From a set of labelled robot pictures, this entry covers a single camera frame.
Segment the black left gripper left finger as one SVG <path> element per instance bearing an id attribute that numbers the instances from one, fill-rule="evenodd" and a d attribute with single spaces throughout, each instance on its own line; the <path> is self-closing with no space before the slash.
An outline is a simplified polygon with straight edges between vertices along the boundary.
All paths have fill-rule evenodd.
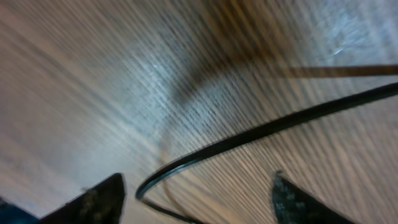
<path id="1" fill-rule="evenodd" d="M 126 189 L 122 173 L 115 173 L 39 220 L 39 224 L 118 224 Z"/>

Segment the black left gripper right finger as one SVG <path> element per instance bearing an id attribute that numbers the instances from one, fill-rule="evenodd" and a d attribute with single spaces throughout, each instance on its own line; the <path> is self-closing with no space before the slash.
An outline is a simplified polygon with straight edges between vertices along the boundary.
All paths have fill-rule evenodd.
<path id="1" fill-rule="evenodd" d="M 271 202 L 278 224 L 354 224 L 297 187 L 280 170 L 272 180 Z"/>

